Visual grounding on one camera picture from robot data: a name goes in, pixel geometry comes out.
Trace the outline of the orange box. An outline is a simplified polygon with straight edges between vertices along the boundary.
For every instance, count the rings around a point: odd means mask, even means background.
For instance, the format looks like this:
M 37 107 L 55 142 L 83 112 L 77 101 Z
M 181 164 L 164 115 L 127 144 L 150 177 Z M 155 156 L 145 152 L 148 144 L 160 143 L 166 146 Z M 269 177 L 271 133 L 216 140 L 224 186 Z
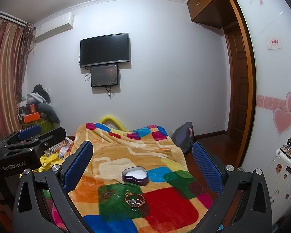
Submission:
M 40 114 L 38 112 L 36 112 L 36 113 L 33 113 L 33 114 L 25 115 L 23 117 L 23 122 L 24 123 L 30 123 L 30 122 L 34 122 L 36 120 L 39 120 L 40 118 L 41 118 Z

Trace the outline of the purple heart-shaped tin box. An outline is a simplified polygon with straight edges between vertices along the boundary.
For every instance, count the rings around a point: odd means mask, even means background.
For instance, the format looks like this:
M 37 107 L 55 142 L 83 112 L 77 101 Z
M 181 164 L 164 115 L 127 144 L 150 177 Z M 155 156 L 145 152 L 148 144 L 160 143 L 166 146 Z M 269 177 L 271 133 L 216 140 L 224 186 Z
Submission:
M 127 168 L 122 172 L 122 180 L 139 186 L 145 186 L 149 181 L 148 172 L 142 166 Z

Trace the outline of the striped cloth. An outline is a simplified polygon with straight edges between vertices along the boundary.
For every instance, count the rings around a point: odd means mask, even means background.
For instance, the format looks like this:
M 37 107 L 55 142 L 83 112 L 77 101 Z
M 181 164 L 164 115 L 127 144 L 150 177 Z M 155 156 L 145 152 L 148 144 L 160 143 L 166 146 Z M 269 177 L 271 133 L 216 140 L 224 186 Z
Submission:
M 48 148 L 44 153 L 47 157 L 50 157 L 53 154 L 57 154 L 57 157 L 60 159 L 64 158 L 65 153 L 70 148 L 72 140 L 68 137 L 65 137 L 60 143 Z

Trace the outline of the small black wall monitor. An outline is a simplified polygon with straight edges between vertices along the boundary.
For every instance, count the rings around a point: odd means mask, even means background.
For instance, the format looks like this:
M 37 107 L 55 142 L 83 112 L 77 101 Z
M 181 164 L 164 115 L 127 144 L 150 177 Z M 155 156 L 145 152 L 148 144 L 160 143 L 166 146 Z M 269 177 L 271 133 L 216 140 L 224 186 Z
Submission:
M 119 84 L 119 68 L 117 64 L 93 66 L 90 69 L 90 75 L 92 88 Z

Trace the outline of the brown wooden door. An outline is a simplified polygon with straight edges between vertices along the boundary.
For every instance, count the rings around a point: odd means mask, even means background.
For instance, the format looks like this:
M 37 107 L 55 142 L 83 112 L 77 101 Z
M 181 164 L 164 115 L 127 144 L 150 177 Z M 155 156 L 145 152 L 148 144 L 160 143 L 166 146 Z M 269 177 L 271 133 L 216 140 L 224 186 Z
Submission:
M 249 100 L 247 58 L 239 24 L 231 24 L 224 29 L 224 32 L 231 76 L 231 104 L 227 133 L 230 139 L 240 144 L 245 131 Z

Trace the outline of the striped red curtain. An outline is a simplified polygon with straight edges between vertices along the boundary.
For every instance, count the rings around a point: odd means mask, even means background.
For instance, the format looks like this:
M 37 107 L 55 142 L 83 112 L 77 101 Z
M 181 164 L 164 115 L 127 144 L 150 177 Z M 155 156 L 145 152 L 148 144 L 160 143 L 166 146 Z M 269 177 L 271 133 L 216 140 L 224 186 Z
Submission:
M 33 24 L 22 27 L 0 18 L 0 138 L 21 129 L 17 105 L 33 40 Z

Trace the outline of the colourful patchwork fleece blanket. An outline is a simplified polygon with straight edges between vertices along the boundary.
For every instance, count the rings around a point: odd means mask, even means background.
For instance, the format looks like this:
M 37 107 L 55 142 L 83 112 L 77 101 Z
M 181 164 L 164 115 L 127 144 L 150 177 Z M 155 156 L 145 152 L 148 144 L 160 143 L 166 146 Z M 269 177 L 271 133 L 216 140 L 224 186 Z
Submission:
M 62 164 L 85 141 L 93 156 L 69 197 L 92 231 L 191 232 L 210 209 L 181 149 L 156 125 L 123 131 L 84 124 L 74 140 L 44 152 L 41 170 Z

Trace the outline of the pile of clothes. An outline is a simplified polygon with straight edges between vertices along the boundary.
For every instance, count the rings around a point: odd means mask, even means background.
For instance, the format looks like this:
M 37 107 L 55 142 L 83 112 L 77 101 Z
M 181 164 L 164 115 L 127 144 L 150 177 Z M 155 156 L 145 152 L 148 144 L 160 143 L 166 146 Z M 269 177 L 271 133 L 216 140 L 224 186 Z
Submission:
M 52 104 L 49 92 L 41 84 L 34 86 L 33 91 L 26 94 L 26 97 L 21 99 L 17 104 L 18 119 L 22 126 L 28 124 L 35 124 L 38 121 L 47 120 L 54 128 L 60 126 L 60 120 L 57 116 Z M 38 112 L 40 119 L 30 123 L 24 123 L 23 117 L 25 115 Z

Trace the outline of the white wardrobe sliding door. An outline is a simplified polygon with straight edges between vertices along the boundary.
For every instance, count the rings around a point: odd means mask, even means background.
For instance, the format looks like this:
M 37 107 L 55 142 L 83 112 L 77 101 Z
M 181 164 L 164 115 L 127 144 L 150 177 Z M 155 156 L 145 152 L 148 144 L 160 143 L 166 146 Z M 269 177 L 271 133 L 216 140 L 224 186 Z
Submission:
M 256 109 L 242 168 L 267 171 L 291 137 L 291 8 L 285 0 L 236 0 L 253 47 Z

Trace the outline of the wooden overhead cabinet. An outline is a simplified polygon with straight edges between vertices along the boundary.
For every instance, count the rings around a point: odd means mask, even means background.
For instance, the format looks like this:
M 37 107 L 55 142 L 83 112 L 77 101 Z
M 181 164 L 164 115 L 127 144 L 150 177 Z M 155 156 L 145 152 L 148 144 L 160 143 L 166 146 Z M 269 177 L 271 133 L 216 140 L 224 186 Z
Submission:
M 230 28 L 238 24 L 231 0 L 188 0 L 192 22 L 215 28 Z

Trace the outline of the black wall television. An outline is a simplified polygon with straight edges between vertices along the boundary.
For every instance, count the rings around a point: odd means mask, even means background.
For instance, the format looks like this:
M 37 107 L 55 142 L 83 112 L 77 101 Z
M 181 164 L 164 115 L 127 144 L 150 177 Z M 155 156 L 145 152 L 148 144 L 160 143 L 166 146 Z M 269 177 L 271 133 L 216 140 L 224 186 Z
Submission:
M 80 40 L 80 67 L 129 61 L 130 43 L 128 33 L 96 36 Z

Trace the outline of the white air conditioner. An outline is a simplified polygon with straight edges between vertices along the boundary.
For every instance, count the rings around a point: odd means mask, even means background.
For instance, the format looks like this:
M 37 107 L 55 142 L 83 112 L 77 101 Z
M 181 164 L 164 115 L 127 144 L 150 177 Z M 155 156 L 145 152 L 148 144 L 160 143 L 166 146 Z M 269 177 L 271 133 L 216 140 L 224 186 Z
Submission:
M 36 27 L 35 41 L 41 42 L 73 28 L 74 15 L 69 12 Z

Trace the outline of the white suitcase with stickers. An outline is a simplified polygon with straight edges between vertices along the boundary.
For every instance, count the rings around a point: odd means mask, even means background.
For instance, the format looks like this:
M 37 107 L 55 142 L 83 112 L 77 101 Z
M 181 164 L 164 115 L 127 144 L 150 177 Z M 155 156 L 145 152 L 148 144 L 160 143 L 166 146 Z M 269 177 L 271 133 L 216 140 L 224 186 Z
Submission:
M 272 223 L 291 212 L 291 159 L 278 149 L 266 173 L 272 209 Z

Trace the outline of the yellow cloth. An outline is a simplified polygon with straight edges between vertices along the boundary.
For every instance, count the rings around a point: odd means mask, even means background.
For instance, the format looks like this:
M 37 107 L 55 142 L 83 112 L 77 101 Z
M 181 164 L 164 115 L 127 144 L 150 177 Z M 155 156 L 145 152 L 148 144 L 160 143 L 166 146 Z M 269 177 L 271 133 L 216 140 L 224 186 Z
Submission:
M 51 169 L 53 165 L 61 165 L 63 160 L 58 157 L 58 153 L 50 154 L 49 156 L 44 153 L 40 158 L 41 167 L 33 170 L 34 173 L 44 172 Z

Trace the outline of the yellow foam tube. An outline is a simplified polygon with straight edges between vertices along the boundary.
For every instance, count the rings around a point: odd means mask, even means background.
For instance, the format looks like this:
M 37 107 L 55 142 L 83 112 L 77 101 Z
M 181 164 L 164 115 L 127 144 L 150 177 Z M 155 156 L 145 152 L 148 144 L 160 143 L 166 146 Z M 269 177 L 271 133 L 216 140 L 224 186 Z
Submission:
M 118 130 L 126 131 L 126 128 L 124 127 L 124 125 L 117 118 L 115 118 L 112 115 L 103 116 L 99 120 L 99 122 L 102 124 L 112 123 L 117 127 Z

